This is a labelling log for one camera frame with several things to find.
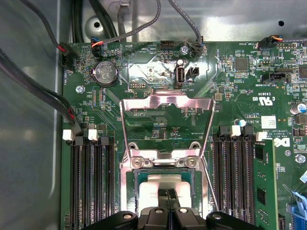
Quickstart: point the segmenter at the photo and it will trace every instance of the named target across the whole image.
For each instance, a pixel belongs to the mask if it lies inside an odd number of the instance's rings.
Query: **white label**
[[[276,128],[275,116],[261,116],[261,128]]]

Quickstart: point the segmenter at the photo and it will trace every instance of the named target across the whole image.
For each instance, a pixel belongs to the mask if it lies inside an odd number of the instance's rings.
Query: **chip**
[[[255,157],[259,160],[264,159],[264,149],[260,147],[255,148]]]
[[[236,70],[247,71],[248,70],[248,60],[246,58],[236,59]]]
[[[300,79],[307,78],[307,66],[298,67],[298,71]]]
[[[266,200],[265,195],[266,195],[266,192],[263,189],[261,189],[261,188],[257,189],[257,200],[260,203],[262,203],[263,205],[266,204],[266,202],[265,202],[265,200]]]
[[[217,102],[222,101],[222,100],[223,100],[223,94],[220,93],[220,92],[216,92],[216,93],[214,94],[214,99],[215,99]]]

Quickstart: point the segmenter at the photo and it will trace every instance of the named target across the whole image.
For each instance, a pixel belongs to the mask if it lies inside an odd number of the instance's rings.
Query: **metal bracket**
[[[128,143],[124,114],[125,111],[131,109],[156,109],[162,104],[174,104],[180,109],[200,108],[204,111],[211,111],[211,115],[208,117],[206,122],[206,128],[201,145],[199,145],[198,142],[192,142],[189,149],[174,149],[168,154],[162,154],[156,149],[138,149],[136,143]],[[154,166],[166,165],[195,168],[203,172],[202,182],[206,183],[209,174],[206,167],[202,167],[201,159],[204,157],[206,143],[214,116],[215,101],[212,98],[189,98],[180,90],[157,90],[156,92],[149,94],[145,99],[123,99],[119,102],[119,107],[126,147],[123,160],[120,163],[121,210],[127,209],[126,173],[131,172],[133,169],[152,168]],[[203,190],[203,195],[208,192],[206,188]]]

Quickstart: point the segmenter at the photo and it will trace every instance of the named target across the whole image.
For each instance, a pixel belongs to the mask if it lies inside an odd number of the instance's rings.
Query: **small black connector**
[[[258,49],[273,48],[282,41],[282,38],[283,36],[281,35],[271,35],[269,37],[265,37],[260,42],[258,42]]]
[[[96,42],[97,41],[93,40],[93,37],[91,37],[91,44],[94,44]],[[92,51],[93,56],[96,59],[101,59],[102,58],[101,45],[97,45],[97,46],[94,46],[94,47],[91,46],[91,51]]]
[[[199,67],[191,67],[188,71],[187,77],[188,78],[195,78],[200,74],[200,68]]]
[[[73,59],[68,58],[61,54],[60,56],[60,65],[63,69],[74,70]]]
[[[266,73],[261,76],[261,83],[275,83],[283,81],[291,83],[291,74],[289,73]]]
[[[64,42],[61,42],[59,45],[65,49],[65,52],[62,52],[62,54],[66,58],[78,59],[80,57],[79,54],[70,45]]]
[[[160,50],[173,50],[175,49],[174,41],[161,41],[160,42]]]

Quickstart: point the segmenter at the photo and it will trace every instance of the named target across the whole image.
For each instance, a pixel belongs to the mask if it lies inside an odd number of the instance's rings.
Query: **mounting screw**
[[[194,157],[188,158],[186,164],[188,167],[194,168],[197,164],[197,160]]]
[[[142,167],[142,160],[141,160],[141,158],[133,158],[133,160],[132,160],[132,166],[133,166],[134,168],[140,168],[140,167]]]
[[[182,46],[180,48],[180,52],[181,52],[182,55],[186,55],[186,54],[189,53],[189,48],[187,46]]]
[[[156,209],[155,212],[156,213],[163,213],[163,209]]]
[[[124,219],[130,219],[131,217],[132,217],[131,214],[126,214],[126,215],[124,215]]]
[[[181,208],[181,209],[179,209],[179,212],[185,214],[185,213],[188,212],[188,210],[186,208]]]
[[[300,163],[300,164],[305,163],[306,157],[303,156],[302,154],[297,154],[297,155],[295,156],[295,161],[296,161],[297,163]]]
[[[77,92],[77,94],[82,94],[82,93],[84,93],[84,92],[85,92],[85,87],[84,87],[83,85],[78,85],[78,86],[76,87],[76,92]]]
[[[212,217],[214,219],[222,219],[222,217],[219,214],[213,214]]]

